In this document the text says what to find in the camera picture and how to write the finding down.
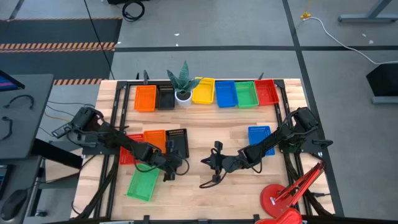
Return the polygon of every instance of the plant leaf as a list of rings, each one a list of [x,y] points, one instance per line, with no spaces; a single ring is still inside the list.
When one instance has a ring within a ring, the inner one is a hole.
[[[190,80],[190,81],[183,87],[183,89],[184,89],[185,91],[191,91],[191,90],[193,90],[196,86],[199,85],[200,80],[201,80],[201,78],[196,78],[196,79]]]
[[[189,69],[187,61],[184,61],[184,65],[182,65],[180,76],[178,77],[181,86],[186,86],[189,82]]]
[[[167,75],[169,76],[170,81],[172,82],[172,85],[174,87],[174,90],[179,90],[182,88],[180,82],[178,81],[178,78],[169,70],[167,71]]]

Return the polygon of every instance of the black basket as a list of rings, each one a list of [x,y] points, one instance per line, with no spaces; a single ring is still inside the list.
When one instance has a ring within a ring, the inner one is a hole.
[[[181,157],[189,158],[187,129],[174,129],[166,131],[166,141],[173,140],[174,148],[178,149]]]
[[[174,87],[172,85],[156,86],[156,108],[158,110],[173,110],[174,106]]]

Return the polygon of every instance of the wooden tabletop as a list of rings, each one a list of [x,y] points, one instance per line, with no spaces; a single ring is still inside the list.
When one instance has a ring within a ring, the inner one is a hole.
[[[291,111],[307,105],[300,79],[285,79],[285,85]],[[115,88],[116,81],[102,81],[99,87],[96,109],[104,114],[108,122],[112,113]],[[124,92],[121,93],[119,101],[116,125],[120,122],[123,96]],[[218,108],[215,97],[212,105],[192,104],[187,109],[176,105],[171,111],[140,113],[134,110],[134,96],[135,87],[132,86],[126,116],[126,125],[129,126],[127,134],[156,129],[187,128],[190,171],[184,176],[176,176],[174,181],[167,182],[162,181],[164,172],[161,171],[150,202],[144,202],[126,196],[134,165],[119,166],[112,220],[142,220],[144,215],[150,215],[151,220],[251,219],[253,214],[260,214],[261,218],[270,217],[261,208],[261,190],[269,184],[288,185],[284,158],[278,147],[275,148],[276,155],[262,159],[261,174],[251,169],[237,170],[228,174],[224,181],[215,187],[200,189],[199,185],[210,180],[214,174],[213,170],[200,162],[210,156],[214,141],[223,143],[223,154],[236,155],[238,149],[249,145],[249,126],[267,125],[271,131],[276,130],[277,120],[273,106],[249,109]],[[284,118],[282,103],[280,107]],[[309,171],[318,162],[306,153],[302,153],[301,158],[304,172]],[[74,202],[78,212],[84,209],[98,189],[102,162],[103,156],[96,156],[80,173]],[[324,174],[319,176],[310,190],[329,193]],[[105,214],[107,201],[108,191],[103,197],[102,215]],[[318,201],[326,210],[334,213],[330,196],[318,198]],[[305,213],[302,202],[299,204],[301,212]]]

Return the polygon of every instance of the white cable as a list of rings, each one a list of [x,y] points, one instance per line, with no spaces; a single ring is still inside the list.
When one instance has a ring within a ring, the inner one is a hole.
[[[316,18],[316,17],[309,17],[309,18],[307,18],[307,19],[303,19],[303,21],[305,22],[305,21],[307,21],[307,20],[309,20],[309,19],[315,19],[315,20],[319,21],[319,22],[321,23],[321,25],[322,25],[323,31],[325,31],[325,33],[326,33],[330,38],[332,38],[333,40],[335,40],[335,41],[336,41],[337,43],[339,43],[341,46],[343,46],[343,47],[345,47],[345,48],[347,48],[347,49],[353,50],[353,51],[355,51],[356,53],[359,53],[360,55],[362,55],[363,57],[365,57],[366,59],[368,59],[370,62],[372,62],[372,63],[375,64],[375,65],[382,65],[382,64],[387,64],[387,63],[398,63],[398,60],[396,60],[396,61],[391,61],[391,62],[374,62],[372,59],[370,59],[370,58],[369,58],[368,56],[366,56],[364,53],[362,53],[362,52],[360,52],[360,51],[358,51],[358,50],[356,50],[356,49],[354,49],[354,48],[352,48],[352,47],[347,47],[347,46],[345,46],[345,45],[342,44],[340,41],[338,41],[335,37],[333,37],[331,34],[329,34],[328,31],[326,31],[325,26],[323,25],[323,22],[322,22],[319,18]]]

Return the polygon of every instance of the plastic basket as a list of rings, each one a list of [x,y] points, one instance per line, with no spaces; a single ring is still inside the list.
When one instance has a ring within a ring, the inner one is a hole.
[[[172,85],[158,85],[156,88],[156,108],[158,110],[172,110],[174,106],[174,87]]]
[[[136,98],[134,100],[134,109],[140,112],[155,111],[156,86],[143,85],[136,87]]]
[[[256,80],[254,84],[256,86],[260,106],[279,103],[278,93],[276,92],[273,80]]]
[[[140,170],[148,170],[151,167],[145,164],[137,165]],[[150,201],[152,193],[156,185],[159,169],[154,169],[149,172],[139,172],[137,169],[131,177],[130,185],[127,190],[127,196],[137,198],[146,202]]]
[[[214,98],[214,85],[214,78],[202,78],[199,85],[193,89],[192,101],[199,104],[211,104]]]
[[[131,138],[134,141],[137,142],[143,142],[144,141],[144,135],[143,134],[129,134],[127,135],[129,138]],[[132,158],[132,154],[130,151],[127,149],[120,147],[120,157],[119,157],[119,164],[120,165],[129,165],[133,164],[134,159]]]
[[[166,154],[166,133],[165,130],[144,131],[144,141],[158,147],[163,154]]]
[[[268,137],[271,134],[271,129],[269,126],[251,126],[248,128],[248,132],[250,145],[254,145]],[[275,155],[275,148],[272,147],[272,149],[268,150],[266,155]]]
[[[259,104],[254,82],[236,82],[235,87],[240,108],[252,108]]]
[[[234,107],[238,104],[234,81],[216,82],[217,104],[220,108]]]
[[[178,149],[180,156],[184,159],[189,158],[188,134],[186,128],[166,131],[166,140],[173,140],[174,148]]]

